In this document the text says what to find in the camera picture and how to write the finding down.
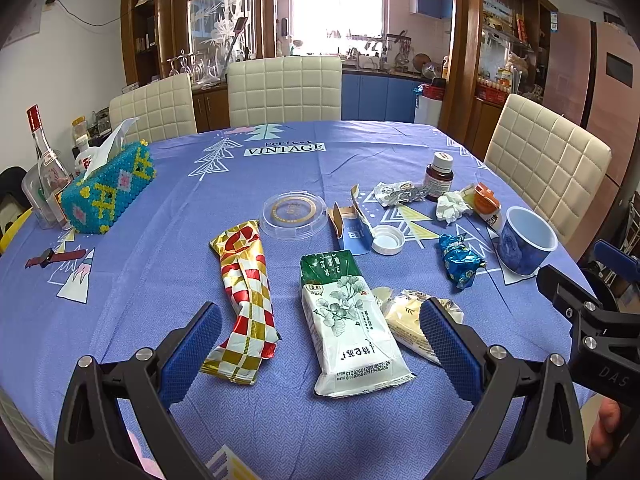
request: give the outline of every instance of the blue candy wrapper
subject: blue candy wrapper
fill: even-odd
[[[486,260],[465,245],[465,235],[440,235],[438,245],[447,274],[460,290],[473,285],[476,271],[486,266]]]

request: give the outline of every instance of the blue tablecloth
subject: blue tablecloth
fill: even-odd
[[[267,142],[324,142],[325,151],[245,156]],[[503,207],[524,205],[500,178],[467,150],[430,126],[405,123],[315,122],[270,125],[254,132],[211,132],[150,146],[158,177],[105,235],[76,235],[67,250],[95,247],[88,303],[56,297],[75,262],[24,269],[25,261],[55,247],[64,233],[39,229],[33,217],[0,258],[0,386],[50,440],[76,360],[125,360],[155,347],[169,330],[185,325],[205,301],[224,313],[223,335],[235,315],[208,242],[222,231],[258,218],[263,202],[304,189],[350,203],[360,201],[373,225],[406,228],[396,208],[384,210],[371,190],[379,182],[421,181],[433,152],[454,157],[453,189],[482,181]],[[431,202],[411,208],[435,218]],[[458,291],[447,279],[435,240],[409,240],[397,256],[369,253],[357,262],[371,288],[414,288],[453,298],[488,344],[500,343],[519,358],[568,358],[569,323],[536,289],[535,280],[505,286],[486,226],[477,217],[418,221],[437,234],[467,233],[488,261],[473,287]],[[314,395],[319,365],[300,304],[300,257],[336,250],[328,223],[317,235],[285,242],[263,235],[276,327],[275,356],[254,386],[199,374],[172,413],[197,455],[208,460],[227,444],[264,480],[421,479],[446,450],[470,410],[441,368],[401,347],[417,378],[398,388],[348,399]],[[560,247],[548,257],[588,289]],[[577,388],[580,403],[589,392]],[[520,404],[514,402],[483,470],[495,468],[508,443]],[[127,425],[140,436],[130,407]]]

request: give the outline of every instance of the glass bottle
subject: glass bottle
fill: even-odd
[[[63,189],[65,189],[66,185],[71,182],[71,176],[56,153],[49,146],[47,138],[44,136],[38,105],[33,105],[27,110],[27,117],[29,118],[29,126],[31,127],[33,141],[36,144],[36,153],[38,155],[38,174],[40,175],[40,183],[42,184],[44,198],[53,211],[60,227],[63,229],[69,229],[71,228],[71,224],[62,212],[60,202],[58,201],[58,195]]]

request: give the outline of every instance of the beaded tissue box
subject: beaded tissue box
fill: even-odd
[[[62,211],[78,232],[103,234],[155,176],[148,142],[126,144],[84,182],[81,175],[65,188]]]

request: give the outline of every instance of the white chair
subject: white chair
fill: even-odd
[[[109,118],[113,128],[132,117],[140,118],[127,132],[127,142],[142,139],[155,142],[196,134],[189,75],[154,81],[111,100]]]
[[[611,150],[568,119],[509,95],[484,163],[566,243],[596,195]]]
[[[232,127],[339,121],[342,63],[335,56],[287,56],[229,65]]]

